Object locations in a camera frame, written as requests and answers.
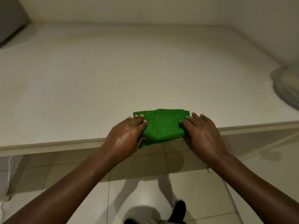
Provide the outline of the white round dish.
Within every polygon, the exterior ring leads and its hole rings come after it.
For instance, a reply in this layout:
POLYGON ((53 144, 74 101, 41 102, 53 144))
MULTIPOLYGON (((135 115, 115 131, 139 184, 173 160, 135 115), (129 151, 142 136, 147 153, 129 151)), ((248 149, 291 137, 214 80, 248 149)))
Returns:
POLYGON ((275 94, 287 105, 299 111, 299 61, 281 67, 271 74, 275 94))

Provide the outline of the person's left forearm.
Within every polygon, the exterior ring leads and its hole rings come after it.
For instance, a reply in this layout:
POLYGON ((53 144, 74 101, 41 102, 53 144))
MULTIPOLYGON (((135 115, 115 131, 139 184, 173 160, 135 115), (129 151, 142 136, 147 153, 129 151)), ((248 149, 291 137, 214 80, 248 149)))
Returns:
POLYGON ((3 224, 66 224, 89 193, 126 157, 101 147, 3 224))

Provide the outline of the green cloth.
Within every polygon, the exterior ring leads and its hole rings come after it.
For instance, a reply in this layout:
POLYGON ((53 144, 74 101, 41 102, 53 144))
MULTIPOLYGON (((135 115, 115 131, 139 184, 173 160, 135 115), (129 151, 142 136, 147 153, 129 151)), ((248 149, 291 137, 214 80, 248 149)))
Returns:
POLYGON ((141 148, 180 139, 182 136, 188 135, 179 125, 179 122, 185 120, 186 116, 190 116, 188 110, 156 109, 133 112, 133 115, 135 114, 144 114, 147 121, 147 127, 142 134, 146 139, 143 140, 141 148))

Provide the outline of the grey appliance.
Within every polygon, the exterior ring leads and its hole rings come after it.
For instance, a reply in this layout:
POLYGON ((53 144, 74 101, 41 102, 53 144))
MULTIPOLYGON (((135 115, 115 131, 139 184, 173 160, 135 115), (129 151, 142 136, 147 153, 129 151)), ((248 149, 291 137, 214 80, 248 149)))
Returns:
POLYGON ((0 0, 0 47, 30 22, 19 0, 0 0))

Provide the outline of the person's right hand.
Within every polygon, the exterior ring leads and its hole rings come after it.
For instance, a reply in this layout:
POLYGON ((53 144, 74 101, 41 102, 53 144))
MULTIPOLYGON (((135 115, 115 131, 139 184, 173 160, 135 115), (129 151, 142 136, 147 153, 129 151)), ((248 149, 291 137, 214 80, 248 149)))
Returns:
POLYGON ((199 121, 199 125, 192 131, 185 130, 185 120, 180 121, 179 125, 183 128, 190 138, 191 144, 187 144, 206 165, 209 167, 217 167, 223 165, 232 159, 232 154, 227 150, 225 142, 220 135, 219 130, 207 129, 200 125, 200 115, 195 112, 192 117, 199 121))

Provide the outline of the person's left hand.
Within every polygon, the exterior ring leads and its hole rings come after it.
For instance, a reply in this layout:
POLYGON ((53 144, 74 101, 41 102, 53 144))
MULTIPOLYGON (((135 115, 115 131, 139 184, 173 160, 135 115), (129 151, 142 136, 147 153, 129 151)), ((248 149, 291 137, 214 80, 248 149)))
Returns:
POLYGON ((143 132, 139 132, 133 126, 127 129, 118 129, 115 125, 100 150, 103 152, 103 156, 111 163, 120 163, 138 149, 138 140, 142 137, 143 132))

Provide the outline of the person's right forearm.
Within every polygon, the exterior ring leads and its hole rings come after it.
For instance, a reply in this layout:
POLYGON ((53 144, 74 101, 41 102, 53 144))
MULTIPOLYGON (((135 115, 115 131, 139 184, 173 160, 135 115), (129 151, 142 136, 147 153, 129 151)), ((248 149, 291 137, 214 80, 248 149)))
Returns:
POLYGON ((229 153, 203 158, 254 210, 264 224, 299 224, 299 203, 229 153))

